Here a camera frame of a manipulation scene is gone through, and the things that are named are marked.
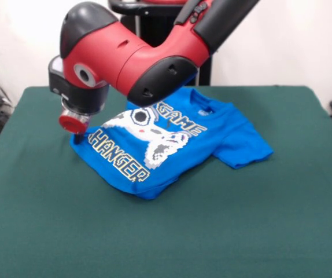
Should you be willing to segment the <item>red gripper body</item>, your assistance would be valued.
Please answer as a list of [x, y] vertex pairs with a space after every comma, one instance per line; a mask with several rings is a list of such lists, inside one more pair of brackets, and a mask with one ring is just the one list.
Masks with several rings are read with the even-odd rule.
[[72, 134], [84, 134], [89, 126], [91, 117], [77, 114], [61, 114], [58, 122], [61, 127]]

